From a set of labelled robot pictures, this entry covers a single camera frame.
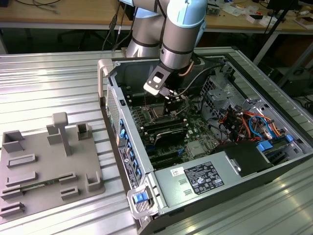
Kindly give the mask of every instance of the motherboard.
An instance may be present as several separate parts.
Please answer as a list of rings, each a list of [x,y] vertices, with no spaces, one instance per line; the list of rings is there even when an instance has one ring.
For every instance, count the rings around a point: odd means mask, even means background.
[[[198,112],[197,103],[189,99],[176,102],[175,109],[167,113],[164,103],[130,106],[141,140],[156,170],[207,156],[219,144]]]

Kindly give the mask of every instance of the white label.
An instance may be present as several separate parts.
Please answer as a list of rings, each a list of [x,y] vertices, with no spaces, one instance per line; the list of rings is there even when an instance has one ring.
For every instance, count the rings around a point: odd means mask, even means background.
[[[181,166],[175,169],[171,169],[171,173],[173,176],[178,176],[178,175],[184,174],[185,172],[184,172],[184,168]]]

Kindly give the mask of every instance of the metal table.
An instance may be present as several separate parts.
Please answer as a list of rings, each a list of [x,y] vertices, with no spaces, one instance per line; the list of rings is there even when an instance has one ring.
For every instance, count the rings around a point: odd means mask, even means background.
[[[239,51],[215,47],[209,52],[231,53],[310,135],[313,120]],[[120,52],[77,52],[5,55],[0,57],[0,133],[19,129],[24,135],[45,131],[51,114],[68,113],[70,124],[92,126],[106,192],[0,225],[0,234],[137,234],[97,94],[97,62],[121,57]],[[249,96],[255,93],[237,85]],[[194,215],[159,232],[168,234],[312,234],[313,161],[274,182]]]

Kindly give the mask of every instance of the chair leg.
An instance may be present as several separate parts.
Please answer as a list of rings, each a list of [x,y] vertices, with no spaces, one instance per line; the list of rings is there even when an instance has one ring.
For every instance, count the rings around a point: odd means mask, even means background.
[[[82,51],[83,50],[83,46],[84,46],[84,42],[86,40],[87,37],[90,36],[90,33],[88,31],[86,31],[82,37],[82,39],[80,40],[79,46],[78,46],[78,50]]]

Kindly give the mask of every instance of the warning label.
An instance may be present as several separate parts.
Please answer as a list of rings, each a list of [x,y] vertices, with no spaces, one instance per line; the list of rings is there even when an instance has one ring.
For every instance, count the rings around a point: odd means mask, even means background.
[[[211,162],[186,169],[185,174],[198,195],[224,185]]]

